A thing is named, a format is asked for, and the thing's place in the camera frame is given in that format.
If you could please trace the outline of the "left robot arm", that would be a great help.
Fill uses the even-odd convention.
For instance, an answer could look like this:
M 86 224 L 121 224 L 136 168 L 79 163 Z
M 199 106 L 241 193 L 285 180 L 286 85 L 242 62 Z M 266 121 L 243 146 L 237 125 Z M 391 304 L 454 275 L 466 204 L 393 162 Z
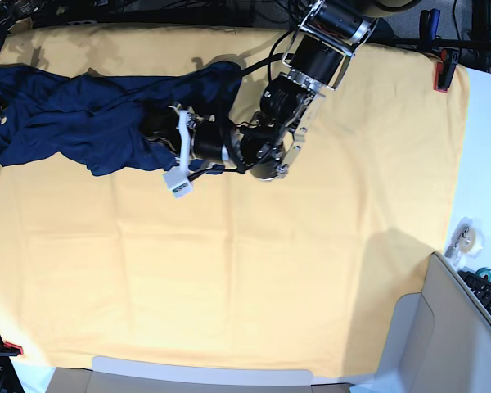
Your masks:
M 176 103 L 147 116 L 142 133 L 175 155 L 178 167 L 169 174 L 189 182 L 224 172 L 251 173 L 266 181 L 283 178 L 304 145 L 322 90 L 338 88 L 378 18 L 415 6 L 414 1 L 314 1 L 295 30 L 287 32 L 291 42 L 283 53 L 271 52 L 220 85 L 214 113 L 202 115 Z M 288 71 L 269 76 L 259 110 L 250 121 L 234 124 L 223 108 L 224 93 L 274 61 Z

